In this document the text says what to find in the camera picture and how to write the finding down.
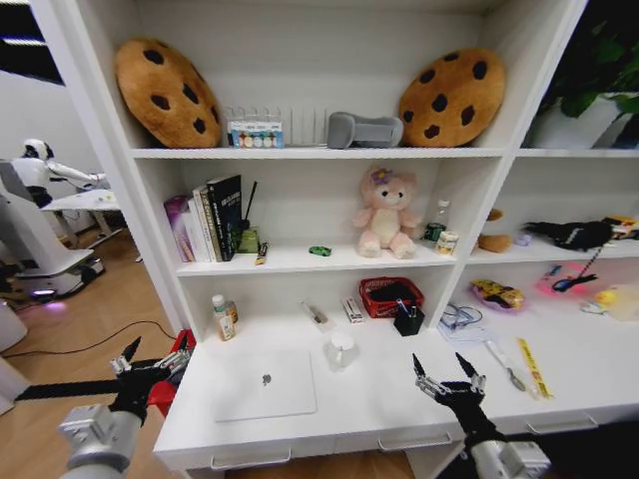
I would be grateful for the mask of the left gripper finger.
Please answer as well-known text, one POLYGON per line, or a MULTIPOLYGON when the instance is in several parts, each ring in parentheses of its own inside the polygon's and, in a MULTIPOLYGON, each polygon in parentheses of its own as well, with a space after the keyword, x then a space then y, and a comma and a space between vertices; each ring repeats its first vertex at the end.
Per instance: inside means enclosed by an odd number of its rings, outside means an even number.
POLYGON ((110 364, 116 374, 122 374, 131 369, 131 360, 134 357, 141 340, 142 337, 138 336, 124 348, 118 357, 110 361, 110 364))
POLYGON ((185 369, 191 359, 193 348, 189 345, 189 334, 184 332, 178 341, 178 347, 159 361, 159 367, 178 373, 185 369))

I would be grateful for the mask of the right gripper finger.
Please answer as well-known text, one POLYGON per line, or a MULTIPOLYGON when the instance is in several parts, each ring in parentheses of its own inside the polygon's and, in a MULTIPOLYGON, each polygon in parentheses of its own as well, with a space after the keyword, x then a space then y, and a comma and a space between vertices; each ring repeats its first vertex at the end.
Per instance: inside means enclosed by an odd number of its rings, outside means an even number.
POLYGON ((428 396, 437 396, 444 394, 445 389, 443 388, 443 386, 436 380, 426 375, 416 354, 413 353, 411 356, 413 362, 413 370, 416 376, 415 385, 428 396))
POLYGON ((460 367, 462 368, 463 372, 465 373, 467 378, 470 380, 470 390, 472 392, 483 395, 485 393, 484 391, 485 376, 479 374, 477 370, 475 369, 475 367, 467 359, 465 359, 459 352, 455 353, 455 357, 460 367))

